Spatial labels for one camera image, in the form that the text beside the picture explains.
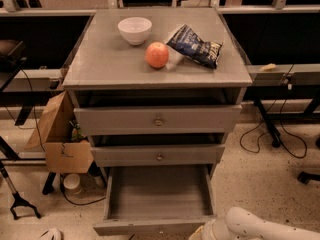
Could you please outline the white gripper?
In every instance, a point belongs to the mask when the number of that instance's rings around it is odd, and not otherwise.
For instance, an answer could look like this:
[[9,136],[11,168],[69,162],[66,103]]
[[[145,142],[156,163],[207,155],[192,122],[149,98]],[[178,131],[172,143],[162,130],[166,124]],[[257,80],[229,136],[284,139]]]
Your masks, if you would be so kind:
[[231,235],[223,219],[213,219],[197,228],[188,240],[231,240]]

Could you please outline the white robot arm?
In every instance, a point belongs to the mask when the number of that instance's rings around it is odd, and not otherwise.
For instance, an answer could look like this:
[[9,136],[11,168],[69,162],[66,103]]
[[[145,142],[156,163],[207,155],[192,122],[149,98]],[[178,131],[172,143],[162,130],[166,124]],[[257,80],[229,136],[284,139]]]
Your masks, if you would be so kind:
[[232,207],[223,218],[200,226],[188,240],[320,240],[320,233],[263,220]]

